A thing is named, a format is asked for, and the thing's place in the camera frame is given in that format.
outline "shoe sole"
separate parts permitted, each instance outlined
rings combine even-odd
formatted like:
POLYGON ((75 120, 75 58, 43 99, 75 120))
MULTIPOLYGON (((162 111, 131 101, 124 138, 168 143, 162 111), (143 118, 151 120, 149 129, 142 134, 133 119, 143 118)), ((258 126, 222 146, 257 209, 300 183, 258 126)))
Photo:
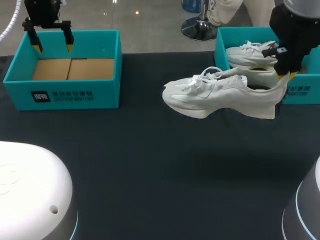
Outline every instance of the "shoe sole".
POLYGON ((275 119, 276 117, 276 106, 261 106, 261 107, 252 107, 252 106, 235 106, 235 107, 212 107, 208 110, 187 110, 182 109, 171 104, 168 104, 164 101, 171 109, 176 112, 183 114, 185 116, 195 118, 195 119, 205 119, 210 114, 214 113, 219 109, 233 109, 243 115, 248 117, 257 118, 257 119, 275 119))

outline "shoe insole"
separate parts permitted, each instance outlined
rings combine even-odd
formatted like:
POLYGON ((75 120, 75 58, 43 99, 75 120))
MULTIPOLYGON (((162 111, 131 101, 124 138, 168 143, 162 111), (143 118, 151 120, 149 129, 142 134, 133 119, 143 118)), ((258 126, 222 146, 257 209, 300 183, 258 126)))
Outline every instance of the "shoe insole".
POLYGON ((248 88, 253 89, 253 90, 269 90, 269 89, 271 89, 270 87, 267 87, 267 86, 254 85, 254 84, 252 84, 252 85, 249 84, 248 88))

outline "cardboard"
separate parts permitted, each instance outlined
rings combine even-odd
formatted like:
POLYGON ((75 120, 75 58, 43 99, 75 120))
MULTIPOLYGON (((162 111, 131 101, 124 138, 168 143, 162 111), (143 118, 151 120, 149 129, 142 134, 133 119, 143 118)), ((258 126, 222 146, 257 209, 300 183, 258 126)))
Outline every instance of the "cardboard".
POLYGON ((71 59, 39 59, 32 80, 66 80, 71 59))
POLYGON ((109 58, 72 59, 68 80, 113 79, 115 60, 109 58))
POLYGON ((102 80, 113 79, 115 60, 89 59, 39 59, 32 80, 102 80))

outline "floor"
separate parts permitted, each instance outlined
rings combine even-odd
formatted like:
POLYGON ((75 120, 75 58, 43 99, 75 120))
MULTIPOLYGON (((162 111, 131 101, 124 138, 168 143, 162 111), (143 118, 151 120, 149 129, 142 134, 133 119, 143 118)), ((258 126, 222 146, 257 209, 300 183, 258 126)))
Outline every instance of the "floor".
MULTIPOLYGON (((73 30, 118 29, 123 53, 213 51, 215 41, 198 42, 181 33, 181 24, 196 14, 186 12, 181 0, 66 0, 60 20, 71 20, 73 30)), ((0 31, 9 23, 16 1, 1 0, 0 31)), ((23 5, 14 28, 0 42, 0 56, 15 54, 28 16, 23 5)), ((243 5, 228 26, 251 26, 243 5)))

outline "dark table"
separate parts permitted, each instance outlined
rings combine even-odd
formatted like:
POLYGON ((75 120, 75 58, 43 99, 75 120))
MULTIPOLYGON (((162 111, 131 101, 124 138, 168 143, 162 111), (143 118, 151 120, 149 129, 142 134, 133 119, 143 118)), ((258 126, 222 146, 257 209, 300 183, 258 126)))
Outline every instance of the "dark table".
POLYGON ((213 52, 124 54, 119 109, 18 112, 1 83, 0 140, 62 159, 84 240, 282 240, 283 210, 320 156, 320 106, 199 120, 162 102, 165 83, 213 64, 213 52))

